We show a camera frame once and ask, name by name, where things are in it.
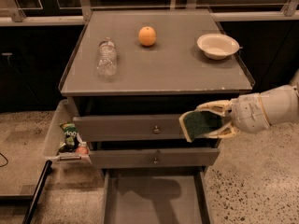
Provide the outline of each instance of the terrazzo floor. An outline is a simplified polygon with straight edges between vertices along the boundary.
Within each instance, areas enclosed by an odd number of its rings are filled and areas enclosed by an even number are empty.
[[[53,115],[0,114],[0,152],[8,159],[0,168],[0,195],[34,192]],[[299,223],[299,123],[242,133],[222,140],[220,149],[205,176],[214,223]],[[0,157],[0,166],[5,163]],[[99,171],[88,165],[52,167],[32,223],[99,223]],[[22,223],[25,212],[23,206],[0,206],[0,223]]]

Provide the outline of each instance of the green sponge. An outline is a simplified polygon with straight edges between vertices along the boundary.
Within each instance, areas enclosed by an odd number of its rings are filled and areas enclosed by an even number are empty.
[[[208,111],[189,111],[179,118],[186,140],[192,142],[196,137],[218,130],[222,126],[221,117]]]

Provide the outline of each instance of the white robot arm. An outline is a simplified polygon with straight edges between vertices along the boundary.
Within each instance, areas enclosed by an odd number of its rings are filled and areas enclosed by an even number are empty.
[[[224,125],[206,133],[209,138],[226,138],[237,133],[257,133],[283,122],[299,121],[299,84],[285,85],[262,93],[240,95],[230,101],[215,101],[197,106],[223,117]]]

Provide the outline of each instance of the open side drawer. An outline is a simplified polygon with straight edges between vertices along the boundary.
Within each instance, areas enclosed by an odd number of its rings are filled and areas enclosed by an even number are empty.
[[[107,170],[101,217],[101,224],[213,223],[200,167]]]
[[[68,101],[62,100],[57,106],[44,140],[43,156],[45,160],[53,161],[53,164],[66,164],[66,166],[68,164],[72,166],[91,165],[88,154],[57,153],[60,144],[64,142],[64,132],[59,125],[71,122],[73,117]]]

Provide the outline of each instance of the black cabinet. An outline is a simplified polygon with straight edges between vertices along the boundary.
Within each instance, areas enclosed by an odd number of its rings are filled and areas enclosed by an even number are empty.
[[[82,26],[0,28],[0,112],[52,110]]]

